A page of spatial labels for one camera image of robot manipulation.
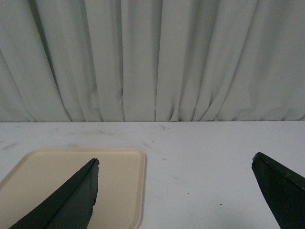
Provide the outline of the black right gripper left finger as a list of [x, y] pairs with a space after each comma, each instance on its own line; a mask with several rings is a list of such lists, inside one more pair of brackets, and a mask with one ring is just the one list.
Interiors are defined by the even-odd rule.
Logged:
[[12, 229], [86, 229], [98, 194], [99, 160], [87, 162]]

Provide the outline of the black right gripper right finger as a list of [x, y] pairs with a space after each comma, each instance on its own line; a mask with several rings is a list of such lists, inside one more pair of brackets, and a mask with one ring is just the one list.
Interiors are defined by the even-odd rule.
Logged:
[[252, 171], [275, 220], [282, 229], [305, 227], [305, 178], [258, 152]]

